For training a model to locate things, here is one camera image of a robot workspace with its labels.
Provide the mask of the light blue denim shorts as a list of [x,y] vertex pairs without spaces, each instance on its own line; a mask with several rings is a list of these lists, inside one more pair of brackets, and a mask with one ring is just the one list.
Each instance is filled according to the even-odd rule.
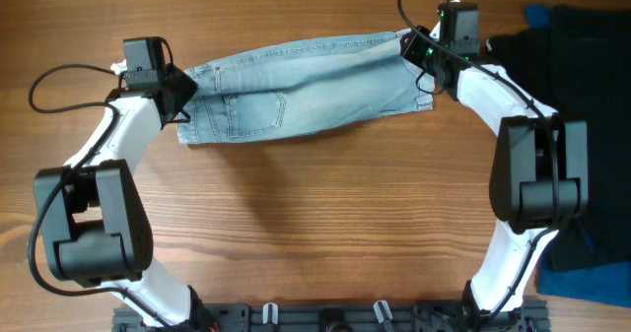
[[403,35],[303,39],[190,68],[198,90],[177,137],[184,145],[267,141],[430,110],[434,80],[401,57]]

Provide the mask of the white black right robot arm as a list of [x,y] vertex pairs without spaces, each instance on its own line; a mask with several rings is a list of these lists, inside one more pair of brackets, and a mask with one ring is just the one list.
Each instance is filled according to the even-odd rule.
[[587,124],[531,97],[480,52],[475,4],[447,0],[438,28],[413,27],[401,55],[474,111],[497,137],[489,200],[496,216],[484,261],[463,301],[470,326],[504,325],[546,246],[588,203]]

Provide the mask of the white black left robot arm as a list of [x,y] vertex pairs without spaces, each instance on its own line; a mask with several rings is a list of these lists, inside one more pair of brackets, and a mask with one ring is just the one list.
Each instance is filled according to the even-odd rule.
[[28,262],[35,281],[59,296],[40,274],[36,246],[59,281],[80,285],[76,296],[111,293],[139,313],[146,328],[201,331],[211,314],[193,288],[171,276],[154,256],[152,230],[133,180],[151,141],[169,124],[187,123],[185,104],[196,83],[174,64],[158,36],[124,41],[117,85],[99,106],[105,114],[82,149],[63,166],[34,179],[37,215]]

